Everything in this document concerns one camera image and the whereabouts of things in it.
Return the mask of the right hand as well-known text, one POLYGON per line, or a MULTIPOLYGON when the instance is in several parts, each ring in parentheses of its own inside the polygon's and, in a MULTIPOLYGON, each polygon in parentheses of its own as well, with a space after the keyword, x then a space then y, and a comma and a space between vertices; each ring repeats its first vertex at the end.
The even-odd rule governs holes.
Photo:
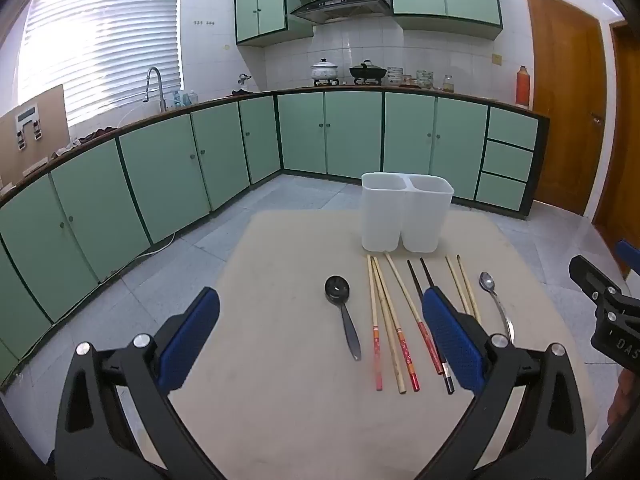
POLYGON ((638 382, 638 378, 630 370, 622 370, 620 372, 614 399, 608 409, 608 416, 606 416, 608 426, 616 424, 616 422, 622 419, 630 410, 636 382, 638 382))

